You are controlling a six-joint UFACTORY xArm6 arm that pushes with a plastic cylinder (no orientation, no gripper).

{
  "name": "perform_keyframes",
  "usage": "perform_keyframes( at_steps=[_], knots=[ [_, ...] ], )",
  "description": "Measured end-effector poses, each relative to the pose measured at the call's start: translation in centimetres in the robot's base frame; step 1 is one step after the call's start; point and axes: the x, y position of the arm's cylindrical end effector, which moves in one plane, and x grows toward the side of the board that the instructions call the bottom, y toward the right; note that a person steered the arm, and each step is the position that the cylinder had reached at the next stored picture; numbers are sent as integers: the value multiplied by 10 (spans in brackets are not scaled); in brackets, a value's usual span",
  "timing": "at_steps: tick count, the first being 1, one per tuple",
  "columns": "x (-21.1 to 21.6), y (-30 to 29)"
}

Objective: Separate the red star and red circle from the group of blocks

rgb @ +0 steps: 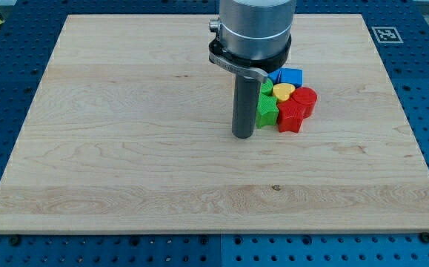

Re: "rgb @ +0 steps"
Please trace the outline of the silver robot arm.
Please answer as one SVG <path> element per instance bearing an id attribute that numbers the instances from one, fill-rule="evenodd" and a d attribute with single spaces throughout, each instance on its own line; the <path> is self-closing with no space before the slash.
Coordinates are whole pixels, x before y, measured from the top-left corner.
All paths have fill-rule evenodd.
<path id="1" fill-rule="evenodd" d="M 220 0 L 209 24 L 209 60 L 261 83 L 287 60 L 295 0 Z"/>

